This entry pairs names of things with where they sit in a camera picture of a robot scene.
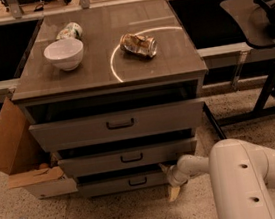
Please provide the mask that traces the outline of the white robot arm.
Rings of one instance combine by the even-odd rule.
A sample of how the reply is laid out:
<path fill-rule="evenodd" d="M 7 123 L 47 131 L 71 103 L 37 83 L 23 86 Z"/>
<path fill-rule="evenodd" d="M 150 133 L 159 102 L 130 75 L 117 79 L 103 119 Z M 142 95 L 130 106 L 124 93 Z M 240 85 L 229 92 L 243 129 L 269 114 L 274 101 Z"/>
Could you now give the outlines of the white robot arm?
<path fill-rule="evenodd" d="M 183 155 L 161 165 L 174 201 L 180 188 L 200 173 L 210 175 L 218 219 L 275 219 L 268 191 L 275 188 L 275 149 L 237 139 L 218 141 L 209 156 Z"/>

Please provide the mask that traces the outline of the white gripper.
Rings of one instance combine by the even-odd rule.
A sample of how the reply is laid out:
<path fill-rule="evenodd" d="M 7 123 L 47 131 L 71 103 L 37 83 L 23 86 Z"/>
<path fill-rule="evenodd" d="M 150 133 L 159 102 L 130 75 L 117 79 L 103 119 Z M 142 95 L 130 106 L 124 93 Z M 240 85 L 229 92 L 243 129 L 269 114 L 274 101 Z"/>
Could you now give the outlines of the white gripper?
<path fill-rule="evenodd" d="M 167 175 L 168 183 L 172 186 L 168 187 L 168 200 L 174 202 L 180 194 L 179 187 L 188 181 L 188 175 L 179 170 L 176 165 L 169 167 L 168 165 L 159 163 L 159 167 Z"/>

